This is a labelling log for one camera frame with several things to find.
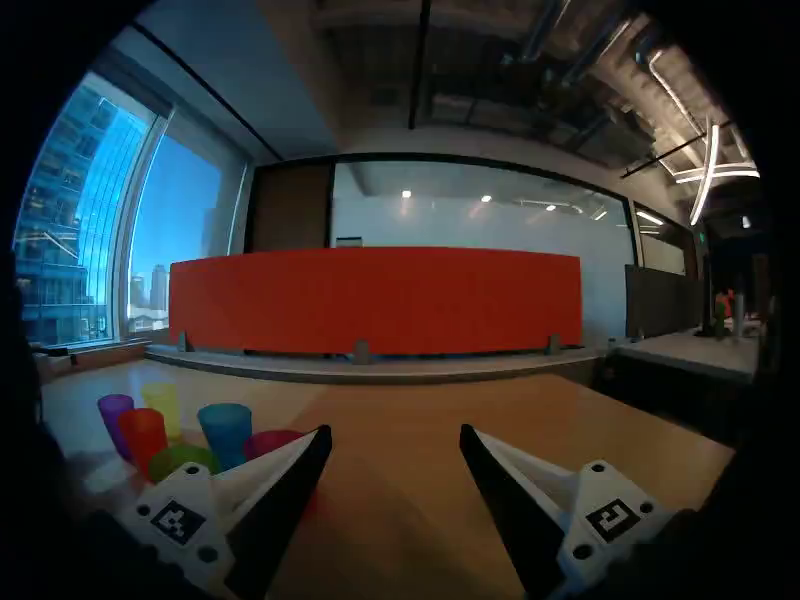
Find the window sill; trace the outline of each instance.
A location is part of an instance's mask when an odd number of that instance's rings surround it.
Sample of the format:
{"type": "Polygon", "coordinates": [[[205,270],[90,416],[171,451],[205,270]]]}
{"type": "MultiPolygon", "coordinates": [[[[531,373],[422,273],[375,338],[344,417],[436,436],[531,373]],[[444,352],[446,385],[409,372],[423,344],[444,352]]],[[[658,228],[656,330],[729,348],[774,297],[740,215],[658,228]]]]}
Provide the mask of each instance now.
{"type": "Polygon", "coordinates": [[[67,348],[66,356],[48,356],[35,349],[32,351],[39,371],[39,380],[44,385],[65,375],[140,360],[144,358],[145,349],[150,343],[150,340],[138,338],[123,341],[107,340],[86,346],[70,346],[67,348]]]}

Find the blue sky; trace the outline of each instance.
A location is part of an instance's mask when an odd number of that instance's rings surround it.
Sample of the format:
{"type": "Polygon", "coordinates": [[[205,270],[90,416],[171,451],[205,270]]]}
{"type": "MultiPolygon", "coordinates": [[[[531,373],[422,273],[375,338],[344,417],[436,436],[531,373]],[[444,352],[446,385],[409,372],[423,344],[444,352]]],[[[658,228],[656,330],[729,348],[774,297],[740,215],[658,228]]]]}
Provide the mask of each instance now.
{"type": "Polygon", "coordinates": [[[217,203],[222,174],[172,138],[164,136],[142,193],[131,252],[131,275],[150,288],[153,267],[202,256],[203,223],[217,203]]]}

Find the glass building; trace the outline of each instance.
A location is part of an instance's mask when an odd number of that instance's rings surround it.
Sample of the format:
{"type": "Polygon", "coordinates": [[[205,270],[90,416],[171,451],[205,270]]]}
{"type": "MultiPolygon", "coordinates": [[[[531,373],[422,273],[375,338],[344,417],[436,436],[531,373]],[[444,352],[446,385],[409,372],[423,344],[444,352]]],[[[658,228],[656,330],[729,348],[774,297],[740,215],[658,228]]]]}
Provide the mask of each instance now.
{"type": "Polygon", "coordinates": [[[14,243],[22,319],[32,342],[70,344],[112,335],[109,254],[153,122],[147,109],[133,103],[87,76],[33,168],[14,243]]]}

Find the green plastic cup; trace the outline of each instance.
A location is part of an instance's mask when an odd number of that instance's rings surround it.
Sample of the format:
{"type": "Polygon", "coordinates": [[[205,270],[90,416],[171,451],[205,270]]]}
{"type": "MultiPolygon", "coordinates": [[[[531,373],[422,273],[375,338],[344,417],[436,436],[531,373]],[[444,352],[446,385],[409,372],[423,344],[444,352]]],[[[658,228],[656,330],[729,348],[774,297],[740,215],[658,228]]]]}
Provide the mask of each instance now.
{"type": "Polygon", "coordinates": [[[181,437],[181,407],[178,390],[174,383],[145,383],[141,389],[147,408],[157,410],[164,416],[167,437],[174,441],[181,437]]]}
{"type": "Polygon", "coordinates": [[[212,475],[220,472],[219,461],[208,448],[177,444],[164,448],[150,459],[147,474],[153,483],[166,479],[187,462],[195,462],[208,468],[212,475]]]}

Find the glass window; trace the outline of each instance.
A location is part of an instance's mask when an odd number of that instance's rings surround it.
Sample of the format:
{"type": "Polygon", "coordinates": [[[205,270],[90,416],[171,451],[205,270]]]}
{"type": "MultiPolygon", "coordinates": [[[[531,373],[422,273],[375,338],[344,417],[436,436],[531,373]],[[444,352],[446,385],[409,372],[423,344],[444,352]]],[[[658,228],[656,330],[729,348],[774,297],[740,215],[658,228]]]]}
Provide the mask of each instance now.
{"type": "Polygon", "coordinates": [[[131,245],[128,331],[169,326],[172,263],[227,254],[246,160],[210,127],[174,112],[147,174],[131,245]]]}
{"type": "Polygon", "coordinates": [[[14,238],[22,318],[32,342],[111,337],[108,256],[154,121],[144,106],[93,74],[62,109],[33,167],[14,238]]]}
{"type": "Polygon", "coordinates": [[[577,256],[583,343],[625,335],[625,265],[634,253],[617,198],[527,173],[417,161],[340,163],[333,197],[334,240],[577,256]]]}
{"type": "Polygon", "coordinates": [[[636,221],[645,267],[697,279],[691,231],[639,204],[636,204],[636,221]]]}

